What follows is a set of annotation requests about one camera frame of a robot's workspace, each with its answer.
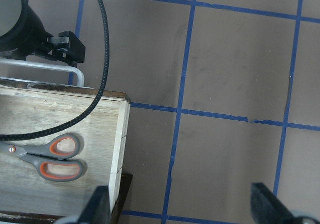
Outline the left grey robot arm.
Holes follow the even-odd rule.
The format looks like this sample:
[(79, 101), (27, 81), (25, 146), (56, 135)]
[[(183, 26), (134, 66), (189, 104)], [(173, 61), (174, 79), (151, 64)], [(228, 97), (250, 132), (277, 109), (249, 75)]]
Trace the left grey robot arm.
[(47, 32), (29, 0), (0, 0), (0, 55), (26, 60), (30, 55), (69, 66), (83, 63), (85, 46), (71, 31), (53, 36)]

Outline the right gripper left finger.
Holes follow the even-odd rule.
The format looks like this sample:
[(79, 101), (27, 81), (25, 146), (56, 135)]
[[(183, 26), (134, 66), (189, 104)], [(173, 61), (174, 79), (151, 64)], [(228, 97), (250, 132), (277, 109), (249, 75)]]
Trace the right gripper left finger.
[(60, 218), (57, 224), (110, 224), (111, 210), (108, 186), (98, 186), (80, 215)]

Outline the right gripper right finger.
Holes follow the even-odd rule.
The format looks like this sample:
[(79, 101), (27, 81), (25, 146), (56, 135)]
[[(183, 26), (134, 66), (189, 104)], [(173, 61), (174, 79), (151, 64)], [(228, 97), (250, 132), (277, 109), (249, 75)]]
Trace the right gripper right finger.
[(256, 224), (318, 224), (319, 220), (294, 215), (263, 183), (252, 183), (250, 188), (250, 213)]

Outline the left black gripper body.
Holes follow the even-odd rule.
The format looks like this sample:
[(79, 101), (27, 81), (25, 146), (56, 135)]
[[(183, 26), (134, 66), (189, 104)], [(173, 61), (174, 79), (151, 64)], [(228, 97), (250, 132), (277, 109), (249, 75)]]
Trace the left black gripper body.
[(0, 55), (7, 59), (26, 59), (29, 55), (48, 54), (54, 45), (53, 37), (31, 7), (22, 10), (17, 23), (0, 36)]

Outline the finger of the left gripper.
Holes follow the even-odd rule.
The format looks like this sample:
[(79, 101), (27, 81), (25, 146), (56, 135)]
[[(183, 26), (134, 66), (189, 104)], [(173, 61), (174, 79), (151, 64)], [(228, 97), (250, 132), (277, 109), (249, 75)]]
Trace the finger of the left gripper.
[(55, 61), (84, 63), (85, 46), (73, 32), (61, 32), (58, 37), (48, 37), (47, 42), (52, 46), (51, 56)]

